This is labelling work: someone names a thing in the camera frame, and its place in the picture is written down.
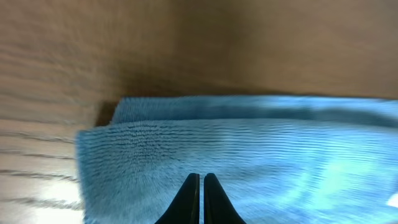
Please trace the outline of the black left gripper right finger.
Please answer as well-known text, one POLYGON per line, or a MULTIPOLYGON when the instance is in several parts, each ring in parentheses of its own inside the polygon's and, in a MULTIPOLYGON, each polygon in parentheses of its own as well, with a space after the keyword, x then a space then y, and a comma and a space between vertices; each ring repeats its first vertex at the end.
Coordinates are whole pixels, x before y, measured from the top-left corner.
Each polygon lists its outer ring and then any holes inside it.
POLYGON ((214 173, 204 178, 204 224, 246 224, 214 173))

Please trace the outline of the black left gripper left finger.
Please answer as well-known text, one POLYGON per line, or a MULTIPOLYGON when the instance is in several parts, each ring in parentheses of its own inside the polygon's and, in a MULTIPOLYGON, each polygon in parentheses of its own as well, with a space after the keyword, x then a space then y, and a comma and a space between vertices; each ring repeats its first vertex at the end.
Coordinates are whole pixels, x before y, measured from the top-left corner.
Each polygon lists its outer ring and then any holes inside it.
POLYGON ((155 224, 199 224, 200 176, 191 173, 155 224))

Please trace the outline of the blue microfiber cloth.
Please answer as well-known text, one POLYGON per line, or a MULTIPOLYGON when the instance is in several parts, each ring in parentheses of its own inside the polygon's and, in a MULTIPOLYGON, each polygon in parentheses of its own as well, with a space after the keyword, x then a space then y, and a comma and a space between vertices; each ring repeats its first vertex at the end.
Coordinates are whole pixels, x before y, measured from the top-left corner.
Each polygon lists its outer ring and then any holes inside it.
POLYGON ((125 98, 76 139, 85 223, 154 223, 213 173, 247 223, 395 223, 397 102, 125 98))

